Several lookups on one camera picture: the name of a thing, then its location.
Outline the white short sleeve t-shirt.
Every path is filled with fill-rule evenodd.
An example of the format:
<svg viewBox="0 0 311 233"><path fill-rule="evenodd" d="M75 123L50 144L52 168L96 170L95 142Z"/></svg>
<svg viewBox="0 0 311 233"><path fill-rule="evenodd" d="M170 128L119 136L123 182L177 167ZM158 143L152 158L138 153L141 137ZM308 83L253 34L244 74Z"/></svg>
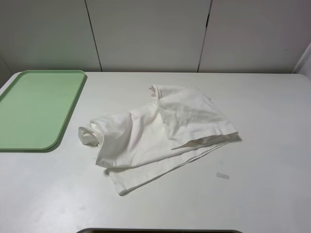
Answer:
<svg viewBox="0 0 311 233"><path fill-rule="evenodd" d="M80 127L83 145L97 146L96 165L106 169L119 195L229 143L238 135L230 120L202 92L152 85L152 102L95 118Z"/></svg>

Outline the green plastic tray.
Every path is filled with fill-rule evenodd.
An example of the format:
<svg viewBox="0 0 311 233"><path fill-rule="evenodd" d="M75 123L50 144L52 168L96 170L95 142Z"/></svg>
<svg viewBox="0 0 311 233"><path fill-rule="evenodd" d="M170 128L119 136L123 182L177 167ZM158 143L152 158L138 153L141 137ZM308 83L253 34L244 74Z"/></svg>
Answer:
<svg viewBox="0 0 311 233"><path fill-rule="evenodd" d="M0 150L48 152L66 131L87 76L81 70L27 70L0 96Z"/></svg>

